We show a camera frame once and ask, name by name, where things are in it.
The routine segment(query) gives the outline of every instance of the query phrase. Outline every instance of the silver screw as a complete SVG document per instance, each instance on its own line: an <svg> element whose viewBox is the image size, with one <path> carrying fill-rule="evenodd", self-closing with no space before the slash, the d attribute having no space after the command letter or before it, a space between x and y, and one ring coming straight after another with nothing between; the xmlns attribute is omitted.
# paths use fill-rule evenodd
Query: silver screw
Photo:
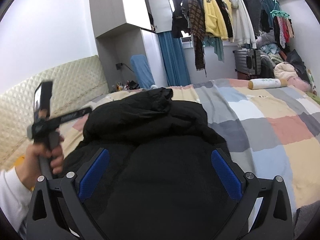
<svg viewBox="0 0 320 240"><path fill-rule="evenodd" d="M254 175L253 175L253 173L251 173L251 172L247 172L247 173L245 174L245 176L246 176L248 179L253 179L253 178L254 178Z"/></svg>
<svg viewBox="0 0 320 240"><path fill-rule="evenodd" d="M38 177L38 181L39 181L39 182L41 182L41 181L43 181L43 180L44 180L44 176L39 176L39 177Z"/></svg>
<svg viewBox="0 0 320 240"><path fill-rule="evenodd" d="M278 182L282 182L282 181L283 181L283 179L282 179L281 176L276 176L276 180L277 180Z"/></svg>
<svg viewBox="0 0 320 240"><path fill-rule="evenodd" d="M67 178L71 179L71 178L73 178L74 175L75 175L75 173L73 171L70 171L67 173Z"/></svg>

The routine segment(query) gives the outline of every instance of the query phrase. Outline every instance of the wrist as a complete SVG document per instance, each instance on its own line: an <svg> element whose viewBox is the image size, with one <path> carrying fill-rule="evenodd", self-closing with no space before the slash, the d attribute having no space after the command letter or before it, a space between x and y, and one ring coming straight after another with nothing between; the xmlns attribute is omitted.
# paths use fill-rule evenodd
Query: wrist
<svg viewBox="0 0 320 240"><path fill-rule="evenodd" d="M21 183L27 189L31 190L31 188L35 186L38 176L35 174L31 174L23 164L16 166L15 169Z"/></svg>

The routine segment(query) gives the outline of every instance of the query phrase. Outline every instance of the human hand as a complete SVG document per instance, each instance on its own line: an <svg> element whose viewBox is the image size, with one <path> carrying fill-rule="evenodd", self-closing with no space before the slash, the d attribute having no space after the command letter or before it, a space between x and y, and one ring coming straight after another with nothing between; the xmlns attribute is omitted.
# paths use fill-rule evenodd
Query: human hand
<svg viewBox="0 0 320 240"><path fill-rule="evenodd" d="M26 156L23 163L15 168L19 180L27 189L34 187L38 177L41 176L38 160L39 156L43 156L45 158L53 157L54 159L50 163L52 173L58 174L62 172L64 157L60 144L52 151L46 149L43 143L30 144L26 150Z"/></svg>

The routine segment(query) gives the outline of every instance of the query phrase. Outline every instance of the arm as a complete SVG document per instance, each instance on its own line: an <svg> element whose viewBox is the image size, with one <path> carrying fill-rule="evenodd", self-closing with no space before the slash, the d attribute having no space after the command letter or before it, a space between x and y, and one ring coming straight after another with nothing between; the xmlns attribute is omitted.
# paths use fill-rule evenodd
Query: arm
<svg viewBox="0 0 320 240"><path fill-rule="evenodd" d="M31 200L31 188L41 175L38 156L55 159L50 163L53 174L62 171L63 155L61 146L52 152L46 150L43 144L29 145L24 162L10 171L0 172L0 208L12 227L19 231L26 218Z"/></svg>

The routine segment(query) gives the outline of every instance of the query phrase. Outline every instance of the headboard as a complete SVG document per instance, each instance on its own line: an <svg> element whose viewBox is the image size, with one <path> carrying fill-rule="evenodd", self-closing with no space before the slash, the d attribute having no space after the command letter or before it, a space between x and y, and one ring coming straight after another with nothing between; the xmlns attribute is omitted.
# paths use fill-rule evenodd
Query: headboard
<svg viewBox="0 0 320 240"><path fill-rule="evenodd" d="M9 169L28 144L26 128L33 122L33 97L43 80L54 80L51 115L82 107L108 93L108 84L97 55L45 70L0 95L0 168Z"/></svg>

